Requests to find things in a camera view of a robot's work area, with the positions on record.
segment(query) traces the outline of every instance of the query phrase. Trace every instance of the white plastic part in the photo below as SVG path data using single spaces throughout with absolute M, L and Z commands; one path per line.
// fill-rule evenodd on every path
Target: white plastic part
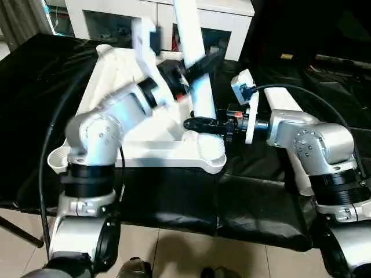
M 97 47 L 97 64 L 90 77 L 77 114 L 88 112 L 108 93 L 129 82 L 139 82 L 143 73 L 136 63 L 133 49 L 114 48 L 109 45 Z M 157 63 L 165 59 L 181 60 L 182 53 L 162 52 Z M 206 172 L 218 173 L 226 162 L 210 161 L 199 154 L 199 135 L 183 128 L 183 121 L 193 110 L 190 97 L 184 97 L 168 107 L 156 109 L 153 116 L 128 132 L 122 141 L 126 167 L 200 167 Z M 61 173 L 67 167 L 70 147 L 64 144 L 48 156 L 49 166 Z M 121 167 L 118 153 L 116 167 Z
M 181 47 L 186 67 L 205 56 L 203 39 L 195 0 L 174 0 Z M 206 74 L 192 85 L 192 103 L 196 117 L 216 119 L 210 78 Z M 207 160 L 225 157 L 224 141 L 220 136 L 202 133 L 198 137 L 199 153 Z
M 271 109 L 303 111 L 285 88 L 267 88 L 264 92 Z M 295 182 L 300 194 L 304 196 L 314 195 L 309 176 L 301 165 L 300 160 L 291 152 L 288 152 L 288 156 L 295 172 Z
M 253 93 L 249 100 L 250 108 L 246 110 L 246 113 L 249 114 L 249 119 L 248 129 L 246 130 L 245 144 L 251 144 L 253 142 L 258 104 L 259 104 L 259 92 L 255 92 Z
M 249 120 L 246 130 L 245 144 L 251 144 L 253 142 L 257 107 L 259 104 L 259 92 L 253 93 L 250 100 L 246 101 L 242 95 L 242 86 L 246 86 L 247 88 L 255 86 L 255 81 L 248 68 L 232 78 L 231 87 L 240 105 L 249 104 L 246 109 L 246 114 L 249 114 Z

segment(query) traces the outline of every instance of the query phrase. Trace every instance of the white cabinet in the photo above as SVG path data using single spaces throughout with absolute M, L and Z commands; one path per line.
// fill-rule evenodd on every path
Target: white cabinet
M 213 39 L 219 40 L 227 49 L 225 59 L 237 61 L 254 15 L 251 1 L 196 2 L 205 45 Z M 172 0 L 66 0 L 66 6 L 77 38 L 100 39 L 116 42 L 118 47 L 130 47 L 131 19 L 148 17 L 162 27 L 162 48 L 172 49 L 177 32 Z
M 89 31 L 92 32 L 92 27 L 89 30 L 86 20 L 87 12 L 116 14 L 128 19 L 148 17 L 153 22 L 157 22 L 157 4 L 153 2 L 139 0 L 66 0 L 66 6 L 75 36 L 81 39 L 94 39 L 89 34 Z
M 198 9 L 198 16 L 201 28 L 230 32 L 225 59 L 237 61 L 252 17 L 203 9 Z M 171 50 L 176 24 L 172 5 L 158 4 L 157 24 L 162 27 L 162 47 Z

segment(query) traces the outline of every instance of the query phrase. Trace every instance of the cabinet door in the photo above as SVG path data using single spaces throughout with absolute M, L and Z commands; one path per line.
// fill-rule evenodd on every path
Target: cabinet door
M 237 61 L 252 18 L 200 9 L 198 16 L 206 51 L 210 44 L 212 47 L 212 43 L 227 44 L 225 59 Z M 157 23 L 162 27 L 162 48 L 175 50 L 177 25 L 172 5 L 158 4 Z
M 75 36 L 131 47 L 131 21 L 148 17 L 157 22 L 156 3 L 140 0 L 66 0 Z

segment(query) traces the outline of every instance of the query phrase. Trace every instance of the white pipe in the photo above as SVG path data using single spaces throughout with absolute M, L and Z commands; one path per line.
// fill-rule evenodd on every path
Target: white pipe
M 174 8 L 184 63 L 189 67 L 205 56 L 196 1 L 174 0 Z M 198 79 L 192 88 L 194 115 L 216 119 L 209 75 L 206 74 Z M 224 156 L 224 142 L 221 137 L 202 133 L 199 134 L 198 141 L 199 152 L 204 159 L 215 160 Z
M 267 88 L 264 90 L 265 96 L 268 100 L 271 109 L 283 109 L 283 110 L 294 110 L 303 111 L 298 103 L 293 99 L 291 94 L 281 87 Z M 298 187 L 300 194 L 304 196 L 313 195 L 313 190 L 309 176 L 305 172 L 300 160 L 296 155 L 288 151 L 288 156 L 291 161 L 291 165 L 295 172 L 295 182 Z

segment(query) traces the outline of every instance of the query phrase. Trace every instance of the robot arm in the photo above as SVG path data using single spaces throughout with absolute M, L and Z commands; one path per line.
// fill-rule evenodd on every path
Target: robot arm
M 244 112 L 230 105 L 227 120 L 192 118 L 184 122 L 185 128 L 221 134 L 227 142 L 246 133 L 246 143 L 248 134 L 264 129 L 267 144 L 297 156 L 309 176 L 322 219 L 317 243 L 328 272 L 336 278 L 370 277 L 371 193 L 359 174 L 350 131 L 302 111 L 274 109 L 269 122 L 256 120 L 256 100 L 250 90 L 255 84 L 249 73 L 236 76 L 231 86 L 238 102 L 250 108 Z

